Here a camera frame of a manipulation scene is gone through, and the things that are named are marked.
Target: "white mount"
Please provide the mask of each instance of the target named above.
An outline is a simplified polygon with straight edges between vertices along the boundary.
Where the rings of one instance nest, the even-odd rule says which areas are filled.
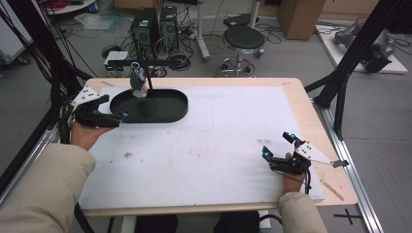
[[[304,144],[300,145],[300,147],[298,147],[294,151],[309,160],[333,165],[333,161],[327,158],[324,153],[322,153],[320,150],[318,150],[315,147],[315,145],[309,142],[305,142]]]
[[[88,85],[85,85],[78,96],[70,103],[72,106],[81,105],[100,98],[100,95]]]

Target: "chair leg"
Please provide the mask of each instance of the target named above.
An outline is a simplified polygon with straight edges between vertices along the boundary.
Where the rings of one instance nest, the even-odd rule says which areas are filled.
[[[243,53],[237,52],[236,57],[227,58],[221,63],[219,73],[227,78],[244,76],[253,78],[255,76],[255,66],[252,62],[243,58]]]
[[[239,72],[241,72],[242,71],[242,68],[240,67],[240,64],[242,63],[242,60],[243,60],[243,56],[242,56],[242,53],[241,52],[237,52],[237,55],[236,55],[236,78],[238,78],[239,77]]]

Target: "white plastic part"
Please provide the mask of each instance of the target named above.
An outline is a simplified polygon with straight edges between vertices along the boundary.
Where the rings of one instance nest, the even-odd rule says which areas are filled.
[[[124,216],[123,223],[121,224],[120,233],[132,233],[136,226],[136,217],[137,216]]]
[[[78,96],[70,103],[72,106],[81,105],[100,98],[100,95],[88,85],[80,91]]]
[[[259,216],[269,215],[269,211],[268,210],[260,210],[260,211],[258,211],[258,215]],[[267,219],[261,221],[258,224],[258,232],[259,233],[270,233],[271,230],[272,230],[272,227],[270,226],[270,218],[267,218]]]
[[[333,164],[333,162],[329,158],[327,158],[324,153],[322,153],[319,149],[315,147],[315,145],[309,142],[305,142],[294,151],[309,160],[322,162],[329,165]]]

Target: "person's arm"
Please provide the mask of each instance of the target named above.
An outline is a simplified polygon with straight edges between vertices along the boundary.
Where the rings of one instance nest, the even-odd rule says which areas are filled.
[[[312,199],[299,190],[305,174],[284,176],[284,195],[279,201],[284,233],[324,233],[324,222]]]
[[[96,161],[87,152],[110,129],[72,126],[72,144],[50,144],[0,208],[0,232],[67,232]]]

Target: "computer tower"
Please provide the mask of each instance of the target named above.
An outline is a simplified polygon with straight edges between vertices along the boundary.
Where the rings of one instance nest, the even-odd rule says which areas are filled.
[[[163,50],[179,49],[177,8],[163,6],[160,12],[160,31],[163,37]]]
[[[140,8],[130,30],[136,46],[137,58],[156,60],[160,50],[160,30],[155,8]]]

